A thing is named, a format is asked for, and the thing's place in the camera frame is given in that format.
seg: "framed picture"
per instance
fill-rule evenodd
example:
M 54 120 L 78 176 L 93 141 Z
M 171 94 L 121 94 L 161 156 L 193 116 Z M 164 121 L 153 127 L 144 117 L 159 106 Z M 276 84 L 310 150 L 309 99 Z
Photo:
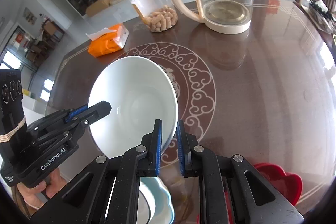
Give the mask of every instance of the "framed picture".
M 23 11 L 23 17 L 32 25 L 36 22 L 36 16 L 26 7 Z

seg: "clear plastic jar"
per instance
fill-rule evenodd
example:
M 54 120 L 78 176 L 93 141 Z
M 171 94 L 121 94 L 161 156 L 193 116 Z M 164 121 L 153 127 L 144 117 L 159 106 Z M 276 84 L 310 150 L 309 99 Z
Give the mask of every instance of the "clear plastic jar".
M 130 2 L 151 32 L 168 30 L 177 22 L 177 13 L 171 0 L 130 0 Z

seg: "dining table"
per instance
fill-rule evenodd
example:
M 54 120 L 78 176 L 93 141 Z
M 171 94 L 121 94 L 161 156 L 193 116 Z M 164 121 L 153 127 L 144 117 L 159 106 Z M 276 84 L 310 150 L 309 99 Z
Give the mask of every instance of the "dining table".
M 195 2 L 186 6 L 197 12 Z M 295 207 L 301 214 L 314 208 L 335 177 L 336 67 L 298 5 L 254 0 L 250 28 L 240 34 L 215 32 L 180 12 L 163 32 L 150 32 L 139 17 L 123 24 L 130 33 L 122 50 L 95 58 L 87 41 L 64 57 L 46 114 L 87 104 L 113 61 L 149 58 L 167 73 L 178 118 L 200 145 L 299 175 L 303 190 Z M 68 179 L 101 155 L 89 129 L 78 144 L 60 166 Z M 171 194 L 174 223 L 196 223 L 198 179 L 181 176 L 175 137 L 162 153 L 159 177 Z

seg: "rubber band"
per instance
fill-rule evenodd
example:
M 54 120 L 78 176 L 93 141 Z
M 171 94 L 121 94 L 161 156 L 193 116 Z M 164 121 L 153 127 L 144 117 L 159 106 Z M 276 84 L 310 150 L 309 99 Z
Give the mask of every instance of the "rubber band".
M 0 143 L 9 142 L 11 140 L 11 137 L 21 128 L 24 126 L 26 122 L 26 116 L 23 117 L 22 121 L 19 122 L 16 128 L 14 128 L 12 131 L 8 132 L 5 135 L 0 135 Z

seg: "tiled floor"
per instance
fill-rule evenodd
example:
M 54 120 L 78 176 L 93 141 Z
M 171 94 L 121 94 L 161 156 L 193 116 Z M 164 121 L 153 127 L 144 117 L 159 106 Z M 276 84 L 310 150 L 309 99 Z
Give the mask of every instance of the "tiled floor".
M 78 16 L 66 31 L 63 39 L 55 51 L 49 56 L 48 61 L 44 62 L 38 70 L 38 74 L 44 78 L 54 80 L 58 67 L 65 54 L 88 40 L 86 33 L 94 33 L 104 27 L 115 25 L 119 22 L 125 22 L 137 17 L 137 13 L 128 0 L 122 1 L 116 5 L 110 6 L 92 18 L 82 18 Z

